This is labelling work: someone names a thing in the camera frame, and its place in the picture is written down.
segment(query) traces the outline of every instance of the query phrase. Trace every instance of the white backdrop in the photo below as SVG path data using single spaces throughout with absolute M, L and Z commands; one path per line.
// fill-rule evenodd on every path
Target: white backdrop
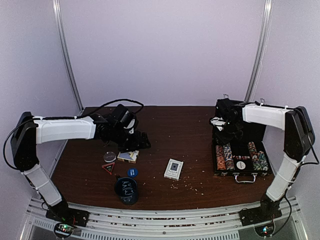
M 255 100 L 306 107 L 320 157 L 320 4 L 318 0 L 274 1 L 267 51 Z M 269 127 L 264 143 L 271 162 L 283 159 L 284 132 Z M 315 162 L 312 152 L 306 162 Z M 312 236 L 319 239 L 320 166 L 302 167 L 289 196 L 296 196 Z
M 243 100 L 264 0 L 61 0 L 81 100 L 214 105 Z
M 38 116 L 79 113 L 68 80 L 52 0 L 0 1 L 0 146 L 23 112 Z M 49 173 L 61 141 L 37 146 Z M 11 164 L 10 141 L 6 156 Z M 22 217 L 35 194 L 20 171 L 0 156 L 0 239 L 16 240 Z

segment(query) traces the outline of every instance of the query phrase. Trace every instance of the black mug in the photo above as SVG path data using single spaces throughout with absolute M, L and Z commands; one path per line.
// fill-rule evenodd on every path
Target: black mug
M 133 205 L 138 201 L 138 184 L 131 177 L 118 177 L 114 191 L 125 205 Z

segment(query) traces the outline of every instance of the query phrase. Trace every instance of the black cable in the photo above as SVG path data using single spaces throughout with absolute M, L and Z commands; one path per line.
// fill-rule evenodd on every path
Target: black cable
M 114 104 L 114 103 L 117 103 L 117 102 L 122 102 L 122 101 L 126 101 L 126 102 L 130 102 L 130 103 L 135 103 L 135 104 L 139 104 L 141 105 L 140 109 L 138 109 L 135 114 L 139 113 L 143 108 L 144 108 L 144 105 L 141 103 L 141 102 L 138 102 L 138 101 L 135 101 L 135 100 L 130 100 L 130 99 L 127 99 L 127 98 L 121 98 L 121 99 L 116 99 L 116 100 L 113 100 L 113 101 L 109 101 L 105 104 L 102 104 L 101 106 L 97 107 L 95 110 L 87 113 L 87 114 L 84 114 L 84 115 L 81 115 L 79 117 L 77 117 L 78 119 L 82 119 L 82 118 L 85 118 L 85 117 L 88 117 L 94 113 L 96 113 L 97 111 L 99 111 L 100 109 L 104 108 L 105 106 L 107 105 L 110 105 L 110 104 Z
M 85 117 L 88 117 L 88 116 L 96 113 L 97 111 L 99 111 L 100 109 L 104 108 L 104 107 L 107 106 L 107 105 L 110 105 L 110 104 L 113 104 L 113 103 L 117 103 L 117 102 L 122 102 L 122 101 L 139 104 L 139 105 L 141 106 L 137 111 L 134 112 L 134 114 L 139 113 L 139 112 L 144 108 L 144 105 L 143 105 L 141 102 L 139 102 L 139 101 L 130 100 L 130 99 L 127 99 L 127 98 L 121 98 L 121 99 L 116 99 L 116 100 L 113 100 L 113 101 L 106 102 L 105 104 L 97 107 L 95 110 L 93 110 L 93 111 L 91 111 L 91 112 L 89 112 L 89 113 L 87 113 L 87 114 L 78 116 L 78 117 L 76 117 L 76 118 L 77 118 L 77 119 L 83 119 L 83 118 L 85 118 Z M 74 117 L 74 116 L 48 116 L 48 117 L 42 118 L 42 120 L 62 120 L 62 119 L 75 119 L 75 117 Z M 4 141 L 3 151 L 2 151 L 2 153 L 3 153 L 3 159 L 4 159 L 5 163 L 6 163 L 10 168 L 12 168 L 12 169 L 14 169 L 14 170 L 19 170 L 19 169 L 16 168 L 16 167 L 14 167 L 14 166 L 12 166 L 12 165 L 8 162 L 8 160 L 7 160 L 7 157 L 6 157 L 6 146 L 7 146 L 7 142 L 8 142 L 8 140 L 9 140 L 10 136 L 11 136 L 18 128 L 20 128 L 20 127 L 22 127 L 23 125 L 25 125 L 26 123 L 31 122 L 31 121 L 34 121 L 34 120 L 40 120 L 40 118 L 31 118 L 31 119 L 29 119 L 29 120 L 26 120 L 26 121 L 22 122 L 21 124 L 19 124 L 18 126 L 16 126 L 16 127 L 8 134 L 8 136 L 6 137 L 6 139 L 5 139 L 5 141 Z
M 298 109 L 296 109 L 296 108 L 293 108 L 293 110 L 301 117 L 301 119 L 303 119 L 303 121 L 305 121 L 305 120 L 304 120 L 305 117 L 304 117 L 304 115 L 303 115 L 302 112 L 300 112 L 300 111 L 299 111 Z M 317 156 L 317 154 L 316 154 L 316 151 L 315 151 L 315 149 L 314 149 L 314 146 L 313 146 L 313 144 L 312 144 L 312 142 L 311 142 L 311 139 L 310 139 L 309 135 L 308 135 L 307 137 L 308 137 L 308 141 L 309 141 L 309 144 L 310 144 L 310 147 L 311 147 L 311 151 L 312 151 L 312 153 L 313 153 L 313 156 L 314 156 L 316 162 L 304 162 L 304 163 L 301 164 L 301 167 L 304 166 L 304 165 L 319 165 L 319 164 L 320 164 L 319 159 L 318 159 L 318 156 Z
M 287 201 L 287 203 L 289 204 L 289 207 L 290 207 L 290 213 L 289 213 L 289 216 L 288 218 L 285 220 L 284 224 L 273 234 L 271 234 L 271 237 L 273 237 L 274 235 L 276 235 L 277 233 L 279 233 L 284 227 L 285 225 L 288 223 L 290 217 L 291 217 L 291 214 L 292 214 L 292 206 L 291 206 L 291 203 L 289 202 L 287 196 L 285 195 L 284 196 L 285 200 Z
M 59 225 L 65 225 L 65 223 L 63 223 L 63 222 L 58 222 L 56 225 L 54 225 L 54 227 L 53 227 L 53 232 L 54 232 L 54 234 L 57 236 L 57 234 L 56 234 L 56 232 L 55 232 L 55 230 L 56 229 L 58 229 L 58 226 Z M 74 230 L 75 230 L 75 228 L 73 227 L 73 230 L 72 230 L 72 232 L 70 232 L 68 235 L 63 235 L 63 238 L 62 239 L 67 239 L 67 238 L 69 238 L 73 233 L 74 233 Z
M 45 211 L 50 211 L 57 219 L 59 219 L 61 222 L 63 221 L 63 219 L 61 219 L 61 217 L 59 217 L 54 211 L 52 211 L 52 209 L 48 206 L 48 204 L 46 203 L 46 200 L 44 199 L 44 197 L 41 195 L 41 198 L 43 199 L 43 203 L 41 204 L 41 207 L 42 207 L 42 209 L 43 210 L 45 210 Z
M 26 120 L 26 121 L 22 122 L 21 124 L 19 124 L 18 126 L 16 126 L 16 127 L 8 134 L 8 136 L 7 136 L 6 139 L 4 140 L 3 151 L 2 151 L 2 153 L 3 153 L 3 159 L 4 159 L 5 163 L 6 163 L 10 168 L 12 168 L 12 169 L 14 169 L 14 170 L 19 170 L 19 169 L 16 168 L 16 167 L 14 167 L 14 166 L 12 166 L 12 165 L 8 162 L 8 160 L 7 160 L 7 157 L 6 157 L 6 145 L 7 145 L 7 142 L 8 142 L 8 140 L 9 140 L 10 136 L 11 136 L 18 128 L 20 128 L 21 126 L 25 125 L 26 123 L 32 122 L 33 120 L 39 120 L 39 118 L 32 118 L 32 119 L 29 119 L 29 120 Z
M 304 165 L 319 165 L 320 164 L 319 159 L 317 157 L 317 154 L 316 154 L 313 146 L 311 146 L 311 150 L 312 150 L 312 153 L 313 153 L 313 156 L 314 156 L 316 162 L 304 162 L 304 163 L 301 164 L 301 166 L 304 166 Z

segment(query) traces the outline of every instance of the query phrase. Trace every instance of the deck of cards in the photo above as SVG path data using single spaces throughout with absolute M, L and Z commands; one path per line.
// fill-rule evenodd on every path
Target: deck of cards
M 168 179 L 179 180 L 183 165 L 183 161 L 170 159 L 168 165 L 166 166 L 164 177 Z
M 139 155 L 138 150 L 128 151 L 128 152 L 119 152 L 117 158 L 119 161 L 135 164 L 137 162 L 138 155 Z

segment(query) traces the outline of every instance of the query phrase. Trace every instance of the wooden table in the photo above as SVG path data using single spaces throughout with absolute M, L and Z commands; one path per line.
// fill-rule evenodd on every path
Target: wooden table
M 106 114 L 111 108 L 99 113 Z M 113 174 L 102 165 L 114 143 L 69 140 L 52 180 L 67 201 L 83 205 L 132 210 L 214 208 L 259 201 L 274 176 L 258 177 L 254 184 L 237 184 L 233 177 L 214 176 L 211 151 L 214 107 L 146 106 L 137 118 L 138 130 L 147 132 L 152 147 L 142 149 L 136 164 L 116 161 Z M 164 178 L 169 159 L 184 161 L 179 181 Z M 132 206 L 114 192 L 115 175 L 138 169 L 139 200 Z

